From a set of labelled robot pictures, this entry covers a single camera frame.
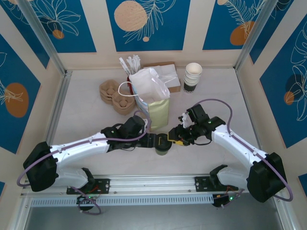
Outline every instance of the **white napkin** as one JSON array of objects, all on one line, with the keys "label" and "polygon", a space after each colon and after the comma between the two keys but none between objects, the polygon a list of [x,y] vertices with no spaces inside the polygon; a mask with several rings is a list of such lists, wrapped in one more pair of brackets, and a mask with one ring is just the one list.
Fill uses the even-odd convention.
[{"label": "white napkin", "polygon": [[166,66],[145,67],[145,69],[147,68],[153,68],[158,73],[159,79],[163,81],[168,88],[180,86],[180,82],[174,64]]}]

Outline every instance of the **stacked paper cups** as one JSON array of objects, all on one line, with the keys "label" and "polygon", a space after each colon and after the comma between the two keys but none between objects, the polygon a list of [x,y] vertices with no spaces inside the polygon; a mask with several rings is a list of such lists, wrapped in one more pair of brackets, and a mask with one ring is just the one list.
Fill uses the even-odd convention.
[{"label": "stacked paper cups", "polygon": [[201,79],[202,67],[198,63],[190,63],[186,66],[186,74],[184,76],[184,91],[187,93],[194,92],[197,83]]}]

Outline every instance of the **vent grille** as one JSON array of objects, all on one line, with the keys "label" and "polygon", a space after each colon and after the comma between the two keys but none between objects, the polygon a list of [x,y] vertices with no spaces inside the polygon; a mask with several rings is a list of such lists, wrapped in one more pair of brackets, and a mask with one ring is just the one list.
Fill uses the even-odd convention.
[{"label": "vent grille", "polygon": [[[34,198],[31,207],[74,207],[76,201],[76,197]],[[99,206],[213,204],[213,195],[102,196],[96,202]]]}]

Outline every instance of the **white table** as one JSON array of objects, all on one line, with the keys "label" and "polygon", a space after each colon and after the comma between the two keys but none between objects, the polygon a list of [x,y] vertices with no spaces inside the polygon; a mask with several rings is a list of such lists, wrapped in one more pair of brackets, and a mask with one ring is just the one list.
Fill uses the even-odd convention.
[{"label": "white table", "polygon": [[[184,69],[177,69],[184,77]],[[123,69],[75,70],[65,98],[63,110],[53,144],[64,144],[86,138],[105,127],[124,123],[130,116],[122,116],[105,104],[99,96],[99,85],[108,79],[124,82]],[[252,145],[257,145],[236,73],[233,69],[204,69],[194,93],[172,93],[168,126],[155,133],[167,133],[179,124],[180,116],[196,102],[206,98],[221,99],[231,105],[234,116],[231,128]],[[210,117],[218,116],[227,122],[228,108],[219,102],[204,102],[202,106]],[[198,143],[205,143],[199,138]],[[89,168],[94,175],[155,175],[155,174],[204,174],[221,164],[243,165],[223,147],[211,143],[207,146],[182,147],[173,144],[165,156],[154,149],[136,148],[132,152],[115,150],[74,162],[73,166]]]}]

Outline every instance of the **cardboard box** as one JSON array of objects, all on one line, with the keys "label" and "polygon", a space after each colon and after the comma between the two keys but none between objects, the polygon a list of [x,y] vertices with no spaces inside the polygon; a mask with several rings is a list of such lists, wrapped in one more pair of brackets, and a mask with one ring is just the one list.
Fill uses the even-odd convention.
[{"label": "cardboard box", "polygon": [[[152,66],[166,66],[166,65],[172,65],[172,64],[175,64],[175,63],[173,61],[157,62],[157,63],[150,63],[150,64],[143,65],[143,68],[144,67],[152,67]],[[168,88],[170,93],[180,92],[180,90],[181,90],[181,80],[180,79],[179,79],[179,82],[180,82],[179,86]]]}]

